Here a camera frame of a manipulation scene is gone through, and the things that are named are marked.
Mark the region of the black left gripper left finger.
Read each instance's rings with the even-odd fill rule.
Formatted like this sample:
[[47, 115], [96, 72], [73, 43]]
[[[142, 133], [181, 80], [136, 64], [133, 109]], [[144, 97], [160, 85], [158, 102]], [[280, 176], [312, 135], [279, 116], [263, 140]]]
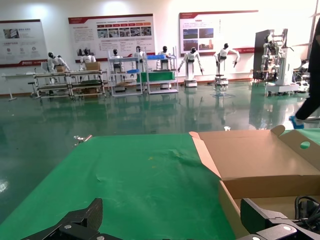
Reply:
[[25, 240], [109, 240], [101, 233], [103, 200], [95, 198], [88, 207], [68, 212], [57, 224], [25, 237]]

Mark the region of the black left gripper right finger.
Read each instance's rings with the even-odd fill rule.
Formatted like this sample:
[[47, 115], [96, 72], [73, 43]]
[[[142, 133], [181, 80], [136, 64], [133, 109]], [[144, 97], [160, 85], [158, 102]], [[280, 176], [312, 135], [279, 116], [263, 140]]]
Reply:
[[259, 207], [249, 198], [240, 201], [240, 220], [248, 234], [241, 240], [318, 240], [320, 208], [308, 218], [289, 219], [281, 212]]

